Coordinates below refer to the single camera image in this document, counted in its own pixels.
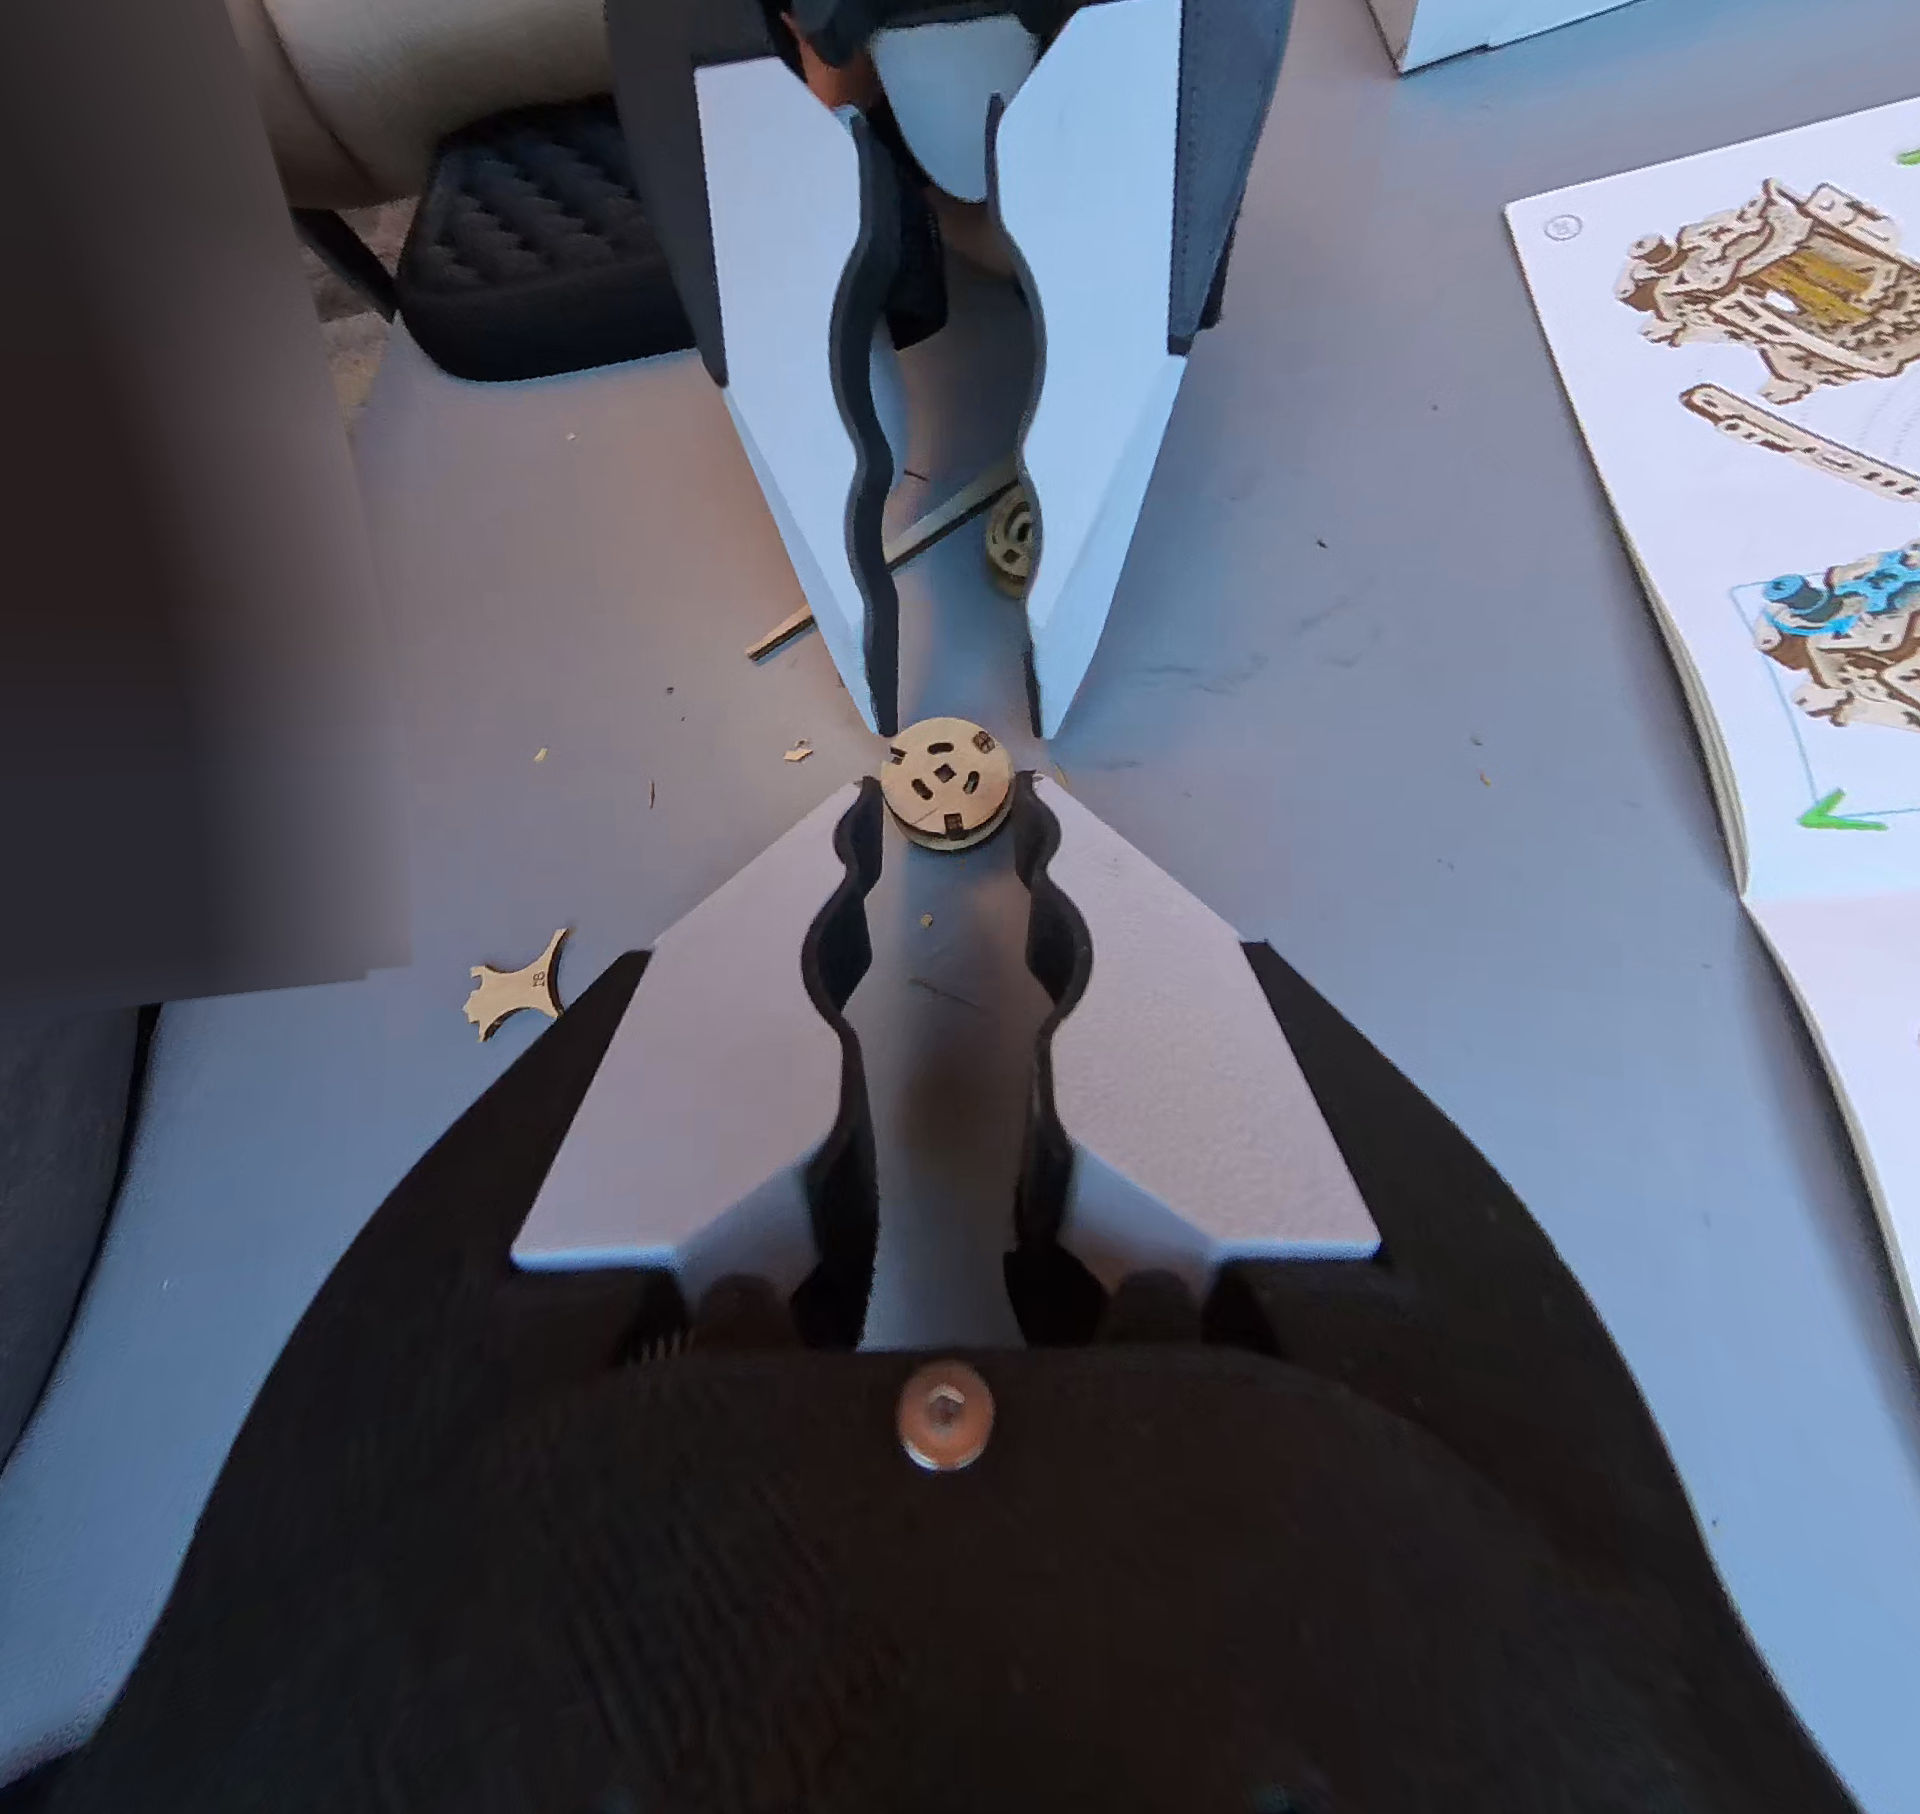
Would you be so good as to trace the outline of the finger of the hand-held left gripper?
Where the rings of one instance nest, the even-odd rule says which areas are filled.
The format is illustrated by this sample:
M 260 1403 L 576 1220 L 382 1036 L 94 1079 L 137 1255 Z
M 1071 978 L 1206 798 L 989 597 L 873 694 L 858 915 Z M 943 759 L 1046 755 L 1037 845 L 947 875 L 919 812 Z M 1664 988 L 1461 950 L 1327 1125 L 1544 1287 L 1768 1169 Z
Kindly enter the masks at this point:
M 900 728 L 900 599 L 883 557 L 896 457 L 886 292 L 893 157 L 778 56 L 698 71 L 724 396 L 814 624 L 862 722 Z
M 1107 627 L 1186 360 L 1169 348 L 1185 0 L 1076 10 L 998 115 L 992 208 L 1037 327 L 1020 477 L 1037 734 Z

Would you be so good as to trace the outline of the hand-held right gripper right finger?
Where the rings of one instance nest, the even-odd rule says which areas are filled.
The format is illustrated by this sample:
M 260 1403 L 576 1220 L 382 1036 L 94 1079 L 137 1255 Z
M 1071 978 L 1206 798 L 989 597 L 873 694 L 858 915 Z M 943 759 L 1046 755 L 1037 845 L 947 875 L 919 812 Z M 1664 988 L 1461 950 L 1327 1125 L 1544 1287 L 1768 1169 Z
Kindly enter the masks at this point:
M 1235 1263 L 1366 1263 L 1381 1232 L 1246 944 L 1058 783 L 1013 853 L 1033 1042 L 1009 1299 L 1031 1347 L 1093 1339 L 1162 1274 L 1200 1308 Z

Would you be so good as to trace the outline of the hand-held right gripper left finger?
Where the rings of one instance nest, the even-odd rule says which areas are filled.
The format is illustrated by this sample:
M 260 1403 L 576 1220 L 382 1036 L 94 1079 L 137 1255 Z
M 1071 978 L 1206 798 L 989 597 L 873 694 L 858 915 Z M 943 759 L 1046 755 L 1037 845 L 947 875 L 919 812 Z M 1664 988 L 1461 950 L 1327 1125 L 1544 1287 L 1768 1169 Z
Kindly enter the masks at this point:
M 873 965 L 875 778 L 665 927 L 516 1233 L 525 1272 L 652 1269 L 686 1305 L 768 1283 L 807 1346 L 860 1346 L 875 1142 L 848 1000 Z

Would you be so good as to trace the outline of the wooden disc with square holes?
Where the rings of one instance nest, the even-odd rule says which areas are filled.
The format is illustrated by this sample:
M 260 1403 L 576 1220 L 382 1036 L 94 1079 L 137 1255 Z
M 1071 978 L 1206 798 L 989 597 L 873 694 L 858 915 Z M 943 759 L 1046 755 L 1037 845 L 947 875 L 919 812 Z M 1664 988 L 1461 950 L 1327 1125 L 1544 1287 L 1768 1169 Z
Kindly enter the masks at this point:
M 988 843 L 1013 805 L 1009 747 L 962 718 L 927 718 L 886 744 L 878 785 L 913 845 L 958 853 Z

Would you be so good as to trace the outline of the person's left forearm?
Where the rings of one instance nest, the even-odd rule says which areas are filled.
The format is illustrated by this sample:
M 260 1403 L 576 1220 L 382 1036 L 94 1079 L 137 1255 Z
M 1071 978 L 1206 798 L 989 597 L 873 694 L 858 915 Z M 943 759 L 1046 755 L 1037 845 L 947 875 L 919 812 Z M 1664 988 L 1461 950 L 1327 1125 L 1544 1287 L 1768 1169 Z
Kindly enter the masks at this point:
M 295 208 L 418 194 L 445 134 L 606 93 L 605 0 L 228 0 Z

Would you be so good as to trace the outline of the person's left hand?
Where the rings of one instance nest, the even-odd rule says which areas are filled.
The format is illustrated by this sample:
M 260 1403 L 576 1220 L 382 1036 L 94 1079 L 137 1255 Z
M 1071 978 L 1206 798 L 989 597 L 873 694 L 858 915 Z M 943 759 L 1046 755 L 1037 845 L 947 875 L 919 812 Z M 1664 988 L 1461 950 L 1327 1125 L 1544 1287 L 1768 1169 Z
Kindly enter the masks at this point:
M 886 27 L 873 68 L 926 174 L 958 202 L 989 194 L 989 102 L 1013 102 L 1041 45 L 1016 15 Z

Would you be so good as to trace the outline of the star-shaped wooden scrap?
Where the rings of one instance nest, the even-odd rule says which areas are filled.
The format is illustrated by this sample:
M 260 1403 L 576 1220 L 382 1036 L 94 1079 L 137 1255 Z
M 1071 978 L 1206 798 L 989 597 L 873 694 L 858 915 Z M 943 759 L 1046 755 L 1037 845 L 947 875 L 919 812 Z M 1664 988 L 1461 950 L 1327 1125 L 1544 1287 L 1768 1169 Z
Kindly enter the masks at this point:
M 557 927 L 542 954 L 519 966 L 468 966 L 463 1018 L 474 1028 L 476 1042 L 489 1042 L 519 1013 L 542 1018 L 562 1015 L 559 962 L 571 936 L 571 927 Z

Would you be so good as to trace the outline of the black textured foam pad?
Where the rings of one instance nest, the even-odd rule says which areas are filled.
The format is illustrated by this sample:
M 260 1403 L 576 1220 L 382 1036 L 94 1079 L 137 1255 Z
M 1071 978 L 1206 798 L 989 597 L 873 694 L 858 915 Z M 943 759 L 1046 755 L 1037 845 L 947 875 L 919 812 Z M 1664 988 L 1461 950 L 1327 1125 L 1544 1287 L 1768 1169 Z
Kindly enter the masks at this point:
M 483 383 L 695 344 L 612 95 L 443 138 L 397 265 L 397 313 L 439 369 Z

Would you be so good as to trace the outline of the thin wooden stick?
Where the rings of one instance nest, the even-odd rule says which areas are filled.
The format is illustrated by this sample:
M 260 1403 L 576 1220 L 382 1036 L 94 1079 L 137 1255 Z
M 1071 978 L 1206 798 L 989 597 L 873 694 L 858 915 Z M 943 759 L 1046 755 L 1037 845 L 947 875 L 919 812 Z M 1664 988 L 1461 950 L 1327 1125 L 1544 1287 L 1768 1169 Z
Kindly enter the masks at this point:
M 886 569 L 896 572 L 902 564 L 926 555 L 931 547 L 948 540 L 948 533 L 971 524 L 980 512 L 988 512 L 1000 501 L 1020 488 L 1018 461 L 1002 458 L 988 466 L 971 483 L 923 511 L 913 524 L 883 536 Z M 790 641 L 800 637 L 814 627 L 808 607 L 795 608 L 778 627 L 765 632 L 750 650 L 750 660 L 765 660 Z

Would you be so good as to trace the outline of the assembly instruction booklet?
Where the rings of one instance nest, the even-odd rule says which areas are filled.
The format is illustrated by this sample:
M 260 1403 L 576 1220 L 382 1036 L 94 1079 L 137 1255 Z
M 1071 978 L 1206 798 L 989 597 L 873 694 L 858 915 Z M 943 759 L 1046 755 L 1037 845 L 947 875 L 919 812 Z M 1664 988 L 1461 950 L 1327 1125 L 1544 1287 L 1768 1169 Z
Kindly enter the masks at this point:
M 1506 208 L 1917 1322 L 1917 102 Z

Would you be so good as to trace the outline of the dark cloth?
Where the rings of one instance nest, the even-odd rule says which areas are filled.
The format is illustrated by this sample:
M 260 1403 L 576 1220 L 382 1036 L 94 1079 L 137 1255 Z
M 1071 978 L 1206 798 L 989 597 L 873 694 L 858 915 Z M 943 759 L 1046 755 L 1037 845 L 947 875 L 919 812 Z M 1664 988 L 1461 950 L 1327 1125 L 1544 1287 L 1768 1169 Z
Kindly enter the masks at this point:
M 159 1009 L 2 1018 L 2 1458 L 46 1391 L 101 1255 Z

